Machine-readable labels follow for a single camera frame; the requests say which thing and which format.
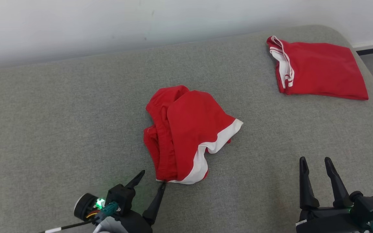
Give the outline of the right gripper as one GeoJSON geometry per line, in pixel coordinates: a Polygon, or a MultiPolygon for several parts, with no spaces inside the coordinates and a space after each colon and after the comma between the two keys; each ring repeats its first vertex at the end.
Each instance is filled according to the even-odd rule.
{"type": "Polygon", "coordinates": [[[333,189],[333,207],[319,207],[312,190],[306,158],[300,157],[301,213],[296,233],[364,233],[367,229],[363,224],[365,219],[370,219],[372,208],[353,206],[331,158],[325,157],[324,162],[333,189]]]}

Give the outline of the grey fabric sofa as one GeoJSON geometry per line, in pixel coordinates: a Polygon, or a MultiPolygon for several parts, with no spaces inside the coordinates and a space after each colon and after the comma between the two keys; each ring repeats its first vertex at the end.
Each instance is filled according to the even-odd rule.
{"type": "Polygon", "coordinates": [[[0,68],[0,233],[75,224],[85,193],[146,173],[133,210],[156,195],[143,130],[160,88],[210,93],[243,121],[232,142],[206,155],[208,177],[168,184],[154,233],[296,233],[299,158],[321,206],[333,203],[324,158],[348,192],[373,196],[373,76],[360,57],[368,101],[279,93],[266,40],[350,47],[320,25],[282,28],[148,50],[0,68]]]}

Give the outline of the red jersey with number 23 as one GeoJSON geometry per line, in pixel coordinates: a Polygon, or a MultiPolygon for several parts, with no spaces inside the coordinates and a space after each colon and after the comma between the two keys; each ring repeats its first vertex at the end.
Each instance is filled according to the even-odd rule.
{"type": "Polygon", "coordinates": [[[364,78],[351,49],[329,43],[287,42],[268,37],[276,60],[280,93],[368,100],[364,78]]]}

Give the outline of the red shorts with white trim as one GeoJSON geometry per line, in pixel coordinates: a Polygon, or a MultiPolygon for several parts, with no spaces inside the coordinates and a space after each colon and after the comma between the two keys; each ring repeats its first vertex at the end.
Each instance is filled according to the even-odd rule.
{"type": "Polygon", "coordinates": [[[183,85],[159,89],[146,111],[153,124],[144,130],[143,140],[161,182],[190,185],[205,179],[205,153],[219,152],[243,125],[211,94],[183,85]]]}

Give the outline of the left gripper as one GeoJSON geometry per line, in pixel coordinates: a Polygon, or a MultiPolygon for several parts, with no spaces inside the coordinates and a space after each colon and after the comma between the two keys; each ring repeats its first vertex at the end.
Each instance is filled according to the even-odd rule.
{"type": "MultiPolygon", "coordinates": [[[[142,170],[137,174],[125,188],[135,189],[145,174],[142,170]]],[[[124,216],[117,215],[117,211],[101,222],[94,222],[96,228],[92,233],[153,233],[152,225],[154,225],[157,214],[166,189],[166,181],[157,189],[153,201],[149,207],[143,212],[142,216],[134,211],[129,211],[124,216]]],[[[96,216],[105,207],[105,199],[98,198],[92,194],[86,193],[81,196],[74,206],[74,216],[81,221],[89,221],[96,216]]]]}

